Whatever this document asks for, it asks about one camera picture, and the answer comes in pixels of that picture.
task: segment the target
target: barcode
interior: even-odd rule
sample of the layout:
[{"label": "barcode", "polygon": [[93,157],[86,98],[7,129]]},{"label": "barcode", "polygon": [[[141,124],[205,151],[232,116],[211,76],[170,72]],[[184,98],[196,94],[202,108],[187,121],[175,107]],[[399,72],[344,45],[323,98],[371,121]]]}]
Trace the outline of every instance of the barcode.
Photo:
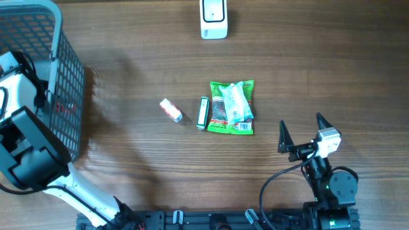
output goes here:
[{"label": "barcode", "polygon": [[239,130],[249,131],[249,130],[251,130],[251,123],[239,123],[238,124],[238,129]]}]

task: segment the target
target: wood grain surface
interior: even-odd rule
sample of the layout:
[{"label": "wood grain surface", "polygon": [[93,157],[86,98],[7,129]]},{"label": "wood grain surface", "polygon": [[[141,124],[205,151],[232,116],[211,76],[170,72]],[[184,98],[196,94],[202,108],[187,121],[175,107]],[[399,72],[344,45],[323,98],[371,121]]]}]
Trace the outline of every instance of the wood grain surface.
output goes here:
[{"label": "wood grain surface", "polygon": [[[85,177],[135,210],[246,210],[294,164],[277,153],[279,121],[298,143],[321,112],[343,133],[333,166],[360,176],[362,229],[409,225],[409,4],[229,0],[225,40],[200,36],[198,1],[59,4],[86,69]],[[255,80],[254,135],[196,128],[210,82]],[[168,98],[183,112],[174,123]],[[268,208],[314,199],[300,171],[266,190]],[[1,229],[74,229],[77,211],[46,194],[0,193]]]}]

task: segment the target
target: white electronic device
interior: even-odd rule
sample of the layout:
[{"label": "white electronic device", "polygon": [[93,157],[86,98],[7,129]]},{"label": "white electronic device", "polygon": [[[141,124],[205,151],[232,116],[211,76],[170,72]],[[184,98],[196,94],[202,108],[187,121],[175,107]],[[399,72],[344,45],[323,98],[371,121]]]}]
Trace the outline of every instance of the white electronic device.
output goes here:
[{"label": "white electronic device", "polygon": [[227,0],[200,0],[200,28],[203,39],[221,39],[228,35]]}]

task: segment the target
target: gray plastic basket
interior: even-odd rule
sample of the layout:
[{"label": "gray plastic basket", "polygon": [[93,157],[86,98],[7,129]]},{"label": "gray plastic basket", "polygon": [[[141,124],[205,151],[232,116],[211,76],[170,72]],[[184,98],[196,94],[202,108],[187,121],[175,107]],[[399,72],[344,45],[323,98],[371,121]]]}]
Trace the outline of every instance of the gray plastic basket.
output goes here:
[{"label": "gray plastic basket", "polygon": [[84,69],[63,30],[60,9],[51,1],[0,1],[0,55],[29,54],[38,77],[49,81],[43,122],[79,157]]}]

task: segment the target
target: green snack bag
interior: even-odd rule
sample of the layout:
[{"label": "green snack bag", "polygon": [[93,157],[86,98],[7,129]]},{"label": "green snack bag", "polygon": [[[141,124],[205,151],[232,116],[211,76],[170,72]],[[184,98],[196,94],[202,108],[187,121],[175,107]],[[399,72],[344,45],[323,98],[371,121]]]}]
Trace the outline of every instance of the green snack bag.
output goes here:
[{"label": "green snack bag", "polygon": [[[251,106],[251,94],[253,92],[254,80],[243,81],[244,97]],[[235,134],[235,135],[250,135],[253,134],[251,127],[252,119],[247,118],[243,122],[228,124],[226,117],[226,110],[224,108],[224,101],[219,86],[227,87],[230,83],[211,82],[210,87],[212,89],[212,119],[207,127],[208,131],[218,132],[222,134]]]}]

